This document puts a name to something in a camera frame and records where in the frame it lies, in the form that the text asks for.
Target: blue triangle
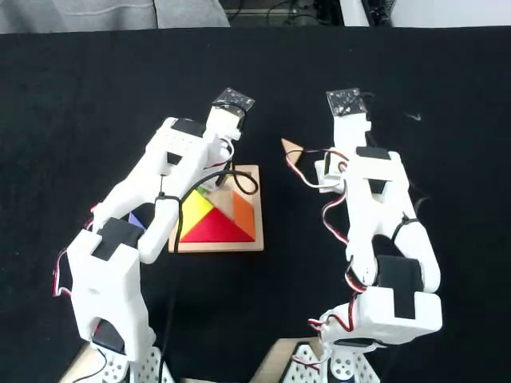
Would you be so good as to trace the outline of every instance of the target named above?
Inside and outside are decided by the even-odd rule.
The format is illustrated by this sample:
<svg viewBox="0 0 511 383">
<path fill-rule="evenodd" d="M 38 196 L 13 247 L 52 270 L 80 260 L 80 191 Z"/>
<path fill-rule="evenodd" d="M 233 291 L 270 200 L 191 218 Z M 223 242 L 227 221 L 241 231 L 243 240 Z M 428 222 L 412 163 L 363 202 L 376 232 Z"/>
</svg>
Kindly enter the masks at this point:
<svg viewBox="0 0 511 383">
<path fill-rule="evenodd" d="M 138 226 L 138 227 L 144 229 L 144 231 L 147 230 L 144 227 L 144 225 L 142 224 L 142 222 L 139 221 L 138 218 L 132 212 L 129 213 L 128 222 L 131 223 L 132 225 L 135 225 L 135 226 Z"/>
</svg>

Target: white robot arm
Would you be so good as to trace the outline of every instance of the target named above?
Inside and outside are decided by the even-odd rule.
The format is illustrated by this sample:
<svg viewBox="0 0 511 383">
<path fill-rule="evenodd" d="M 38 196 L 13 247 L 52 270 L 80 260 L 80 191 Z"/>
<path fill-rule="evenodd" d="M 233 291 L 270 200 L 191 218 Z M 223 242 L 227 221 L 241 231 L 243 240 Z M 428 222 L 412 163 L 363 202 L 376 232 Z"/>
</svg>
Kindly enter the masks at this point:
<svg viewBox="0 0 511 383">
<path fill-rule="evenodd" d="M 370 122 L 364 95 L 345 89 L 327 92 L 327 99 L 334 116 L 334 147 L 324 149 L 325 159 L 315 163 L 319 182 L 314 186 L 341 194 L 328 204 L 332 207 L 347 202 L 347 237 L 327 223 L 325 213 L 331 206 L 323 209 L 323 222 L 347 245 L 344 277 L 354 296 L 309 324 L 323 344 L 322 361 L 353 361 L 353 353 L 410 342 L 442 327 L 440 298 L 433 294 L 440 270 L 410 201 L 399 154 L 366 146 Z M 289 160 L 287 164 L 299 173 Z M 375 235 L 390 239 L 401 254 L 375 256 Z M 334 365 L 330 363 L 329 373 L 340 381 L 353 377 L 346 374 L 347 365 Z"/>
<path fill-rule="evenodd" d="M 92 230 L 82 230 L 68 246 L 80 336 L 120 365 L 129 363 L 132 371 L 156 338 L 141 295 L 140 262 L 155 262 L 168 241 L 178 219 L 177 199 L 197 181 L 228 166 L 232 141 L 240 138 L 242 119 L 253 104 L 251 98 L 226 89 L 213 103 L 206 125 L 166 119 L 135 168 L 93 208 Z M 202 186 L 211 190 L 220 181 L 214 177 Z M 155 205 L 145 232 L 121 219 L 143 203 Z"/>
</svg>

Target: gray fabric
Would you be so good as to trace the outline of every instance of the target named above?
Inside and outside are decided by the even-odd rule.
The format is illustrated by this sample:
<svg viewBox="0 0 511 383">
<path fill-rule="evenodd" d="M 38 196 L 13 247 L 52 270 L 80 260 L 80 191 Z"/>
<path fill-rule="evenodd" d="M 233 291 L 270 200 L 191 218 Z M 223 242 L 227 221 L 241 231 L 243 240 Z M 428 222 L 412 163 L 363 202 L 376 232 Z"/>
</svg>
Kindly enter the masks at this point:
<svg viewBox="0 0 511 383">
<path fill-rule="evenodd" d="M 0 33 L 229 26 L 218 0 L 0 0 Z"/>
</svg>

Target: table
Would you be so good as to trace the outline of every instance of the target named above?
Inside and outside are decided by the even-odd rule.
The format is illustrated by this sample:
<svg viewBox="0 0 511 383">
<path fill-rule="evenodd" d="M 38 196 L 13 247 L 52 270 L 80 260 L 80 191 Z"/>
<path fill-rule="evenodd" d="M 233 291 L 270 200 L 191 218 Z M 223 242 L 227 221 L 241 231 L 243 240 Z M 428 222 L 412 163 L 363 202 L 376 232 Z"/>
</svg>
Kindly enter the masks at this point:
<svg viewBox="0 0 511 383">
<path fill-rule="evenodd" d="M 432 198 L 420 218 L 444 315 L 438 333 L 370 359 L 381 372 L 396 358 L 389 381 L 492 381 L 509 312 L 510 40 L 510 28 L 0 36 L 2 379 L 50 382 L 65 371 L 82 341 L 69 300 L 51 297 L 57 252 L 165 117 L 205 120 L 227 86 L 256 99 L 237 162 L 261 169 L 266 250 L 143 265 L 151 326 L 161 336 L 166 287 L 180 273 L 178 376 L 247 381 L 276 339 L 311 336 L 307 319 L 349 297 L 344 248 L 321 224 L 331 195 L 286 168 L 280 138 L 328 146 L 325 91 L 358 86 L 376 95 L 374 137 L 400 151 Z"/>
</svg>

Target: red triangle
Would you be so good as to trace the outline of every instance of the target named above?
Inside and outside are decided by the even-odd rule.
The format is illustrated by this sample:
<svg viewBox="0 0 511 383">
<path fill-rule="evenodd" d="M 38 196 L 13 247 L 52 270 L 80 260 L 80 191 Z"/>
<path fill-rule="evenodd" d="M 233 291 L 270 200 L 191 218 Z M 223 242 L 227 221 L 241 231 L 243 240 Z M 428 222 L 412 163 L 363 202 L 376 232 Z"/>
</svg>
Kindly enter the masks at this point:
<svg viewBox="0 0 511 383">
<path fill-rule="evenodd" d="M 180 242 L 254 242 L 254 239 L 214 207 Z"/>
</svg>

